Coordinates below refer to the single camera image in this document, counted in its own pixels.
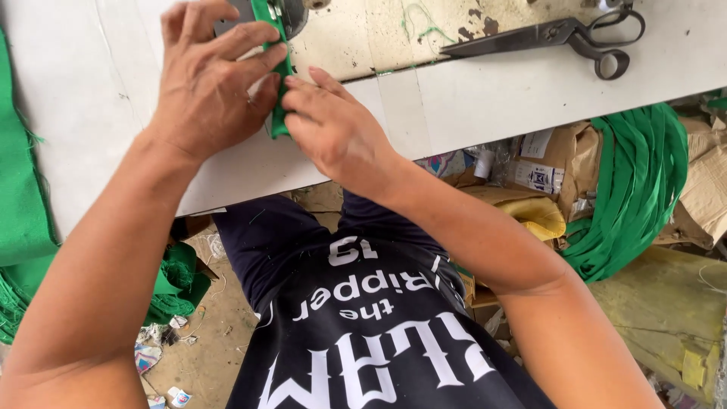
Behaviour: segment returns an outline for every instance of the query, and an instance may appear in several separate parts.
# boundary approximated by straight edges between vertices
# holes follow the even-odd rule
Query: yellow fabric
[[[496,204],[495,207],[511,215],[542,242],[557,239],[566,233],[563,213],[547,197],[513,200]]]

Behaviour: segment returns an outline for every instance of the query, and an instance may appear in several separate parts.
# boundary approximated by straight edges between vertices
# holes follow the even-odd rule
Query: left hand
[[[278,74],[268,75],[252,97],[247,90],[285,59],[285,44],[237,61],[264,42],[278,41],[277,29],[244,23],[212,38],[215,21],[238,16],[224,0],[178,3],[161,16],[164,67],[147,134],[199,163],[256,133],[278,98]]]

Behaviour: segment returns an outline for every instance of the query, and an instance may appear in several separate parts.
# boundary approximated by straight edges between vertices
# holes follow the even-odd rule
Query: person
[[[261,22],[213,38],[215,20],[237,17],[224,1],[162,17],[156,113],[30,304],[0,381],[3,408],[147,407],[132,350],[174,212],[202,162],[258,131],[277,100],[281,79],[267,73],[286,46],[237,61],[279,39]],[[284,79],[285,122],[346,189],[342,218],[330,234],[279,195],[215,215],[260,315],[228,408],[662,407],[562,258],[399,156],[325,71],[310,76],[317,85]],[[467,316],[450,254],[497,295],[527,373]]]

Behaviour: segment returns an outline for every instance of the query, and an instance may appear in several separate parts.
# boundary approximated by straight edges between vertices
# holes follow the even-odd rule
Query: navy t-shirt
[[[345,237],[260,305],[236,408],[554,408],[469,318],[444,255]]]

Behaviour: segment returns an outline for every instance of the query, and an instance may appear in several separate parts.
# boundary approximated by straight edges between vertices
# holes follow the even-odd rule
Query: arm
[[[661,408],[575,271],[495,207],[399,156],[371,114],[320,69],[286,79],[286,124],[318,169],[407,217],[498,296],[528,371],[561,409]]]
[[[277,99],[279,76],[250,101],[245,90],[285,58],[285,46],[235,61],[277,40],[276,29],[250,23],[212,39],[215,20],[237,17],[223,1],[182,3],[163,16],[157,112],[53,260],[15,338],[0,407],[148,406],[134,340],[177,206],[201,163],[255,133]],[[110,390],[124,398],[109,400]]]

